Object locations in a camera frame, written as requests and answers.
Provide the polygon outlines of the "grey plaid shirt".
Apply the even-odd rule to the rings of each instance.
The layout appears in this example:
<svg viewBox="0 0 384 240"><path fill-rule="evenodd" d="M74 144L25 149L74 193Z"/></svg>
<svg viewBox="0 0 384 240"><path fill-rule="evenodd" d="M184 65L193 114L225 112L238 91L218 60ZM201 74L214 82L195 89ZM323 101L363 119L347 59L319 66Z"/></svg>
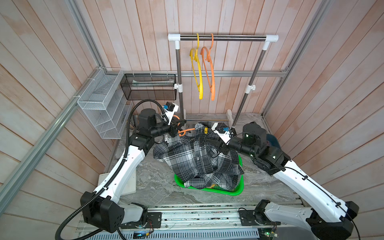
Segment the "grey plaid shirt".
<svg viewBox="0 0 384 240"><path fill-rule="evenodd" d="M176 136L167 141L162 141L154 147L154 159L159 162L164 162L169 166L170 160L180 158L186 154L222 154L211 144L211 140L220 139L220 137L212 131L212 126L212 122L200 122L195 125L195 131L186 133L183 137ZM208 134L204 134L205 127L209 128Z"/></svg>
<svg viewBox="0 0 384 240"><path fill-rule="evenodd" d="M198 174L183 181L184 187L193 187L199 190L210 188L212 185L218 186L220 190L232 192L239 185L244 171L241 167L235 168L234 173L215 172L211 174Z"/></svg>

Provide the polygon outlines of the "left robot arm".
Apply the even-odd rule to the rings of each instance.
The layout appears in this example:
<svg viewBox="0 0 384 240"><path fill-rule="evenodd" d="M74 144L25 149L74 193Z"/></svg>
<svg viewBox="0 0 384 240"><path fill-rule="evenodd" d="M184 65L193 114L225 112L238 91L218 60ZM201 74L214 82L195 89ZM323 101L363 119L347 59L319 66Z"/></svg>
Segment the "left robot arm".
<svg viewBox="0 0 384 240"><path fill-rule="evenodd" d="M85 192L82 195L81 206L58 227L55 234L57 240L62 239L61 233L65 226L78 214L83 215L87 224L97 227L95 231L83 236L83 240L102 231L114 233L126 223L145 221L143 206L133 204L123 208L118 203L131 175L155 144L155 138L163 135L175 137L186 123L185 120L173 119L179 109L177 104L167 102L159 107L161 114L154 109L144 109L138 116L138 125L135 130L130 133L130 129L127 128L123 155L93 192Z"/></svg>

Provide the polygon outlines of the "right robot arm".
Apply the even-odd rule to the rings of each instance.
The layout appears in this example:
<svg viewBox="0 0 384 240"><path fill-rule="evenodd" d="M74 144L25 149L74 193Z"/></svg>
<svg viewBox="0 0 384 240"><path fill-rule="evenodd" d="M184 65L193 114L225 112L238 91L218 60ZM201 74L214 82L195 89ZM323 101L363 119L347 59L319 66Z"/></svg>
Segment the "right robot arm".
<svg viewBox="0 0 384 240"><path fill-rule="evenodd" d="M283 152L276 137L256 122L244 125L240 134L224 123L214 123L211 129L219 136L213 142L219 152L235 151L250 157L259 169L286 184L309 204L305 208L287 207L261 200L254 210L239 211L244 226L288 224L312 232L319 240L346 240L357 229L354 218L359 206L337 198L316 183Z"/></svg>

